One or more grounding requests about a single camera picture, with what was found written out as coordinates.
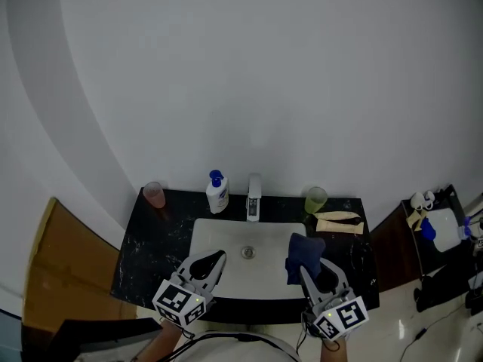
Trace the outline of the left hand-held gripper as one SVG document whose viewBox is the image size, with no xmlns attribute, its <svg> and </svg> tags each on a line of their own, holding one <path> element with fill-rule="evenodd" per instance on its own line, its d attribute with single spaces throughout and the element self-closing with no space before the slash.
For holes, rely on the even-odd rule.
<svg viewBox="0 0 483 362">
<path fill-rule="evenodd" d="M 155 310 L 177 327 L 205 315 L 214 304 L 212 290 L 226 265 L 226 252 L 208 250 L 188 256 L 169 280 L 164 279 L 152 298 Z"/>
</svg>

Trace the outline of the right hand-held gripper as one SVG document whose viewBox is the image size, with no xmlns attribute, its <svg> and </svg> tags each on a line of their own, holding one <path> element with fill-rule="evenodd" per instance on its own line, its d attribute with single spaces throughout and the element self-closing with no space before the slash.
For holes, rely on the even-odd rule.
<svg viewBox="0 0 483 362">
<path fill-rule="evenodd" d="M 366 324 L 369 315 L 363 299 L 349 287 L 344 270 L 324 257 L 320 263 L 322 291 L 304 266 L 300 266 L 300 283 L 315 315 L 312 326 L 322 339 L 335 341 Z M 329 298 L 329 293 L 336 294 Z"/>
</svg>

